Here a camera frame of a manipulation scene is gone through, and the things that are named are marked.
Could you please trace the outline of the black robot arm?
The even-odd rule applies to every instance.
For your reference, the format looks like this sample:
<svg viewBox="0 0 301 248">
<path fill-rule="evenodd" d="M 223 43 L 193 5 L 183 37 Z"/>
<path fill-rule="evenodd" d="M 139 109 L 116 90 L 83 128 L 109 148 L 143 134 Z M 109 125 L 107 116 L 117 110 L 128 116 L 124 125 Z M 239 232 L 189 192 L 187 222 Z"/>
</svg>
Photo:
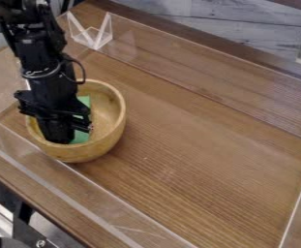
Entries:
<svg viewBox="0 0 301 248">
<path fill-rule="evenodd" d="M 77 100 L 79 61 L 64 53 L 67 40 L 51 0 L 0 0 L 0 35 L 21 62 L 28 88 L 15 93 L 20 113 L 35 118 L 47 141 L 68 144 L 88 132 L 91 109 Z"/>
</svg>

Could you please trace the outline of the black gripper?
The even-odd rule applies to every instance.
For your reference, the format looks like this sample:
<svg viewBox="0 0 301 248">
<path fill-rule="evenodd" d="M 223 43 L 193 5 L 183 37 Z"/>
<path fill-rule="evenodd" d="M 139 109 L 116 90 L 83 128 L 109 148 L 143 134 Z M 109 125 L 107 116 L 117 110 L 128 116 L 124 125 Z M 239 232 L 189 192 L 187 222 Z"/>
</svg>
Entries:
<svg viewBox="0 0 301 248">
<path fill-rule="evenodd" d="M 77 86 L 85 79 L 76 79 L 72 61 L 59 61 L 53 68 L 23 70 L 21 77 L 28 89 L 15 93 L 20 113 L 36 119 L 45 140 L 71 143 L 75 131 L 88 133 L 92 124 L 91 109 L 77 100 Z"/>
</svg>

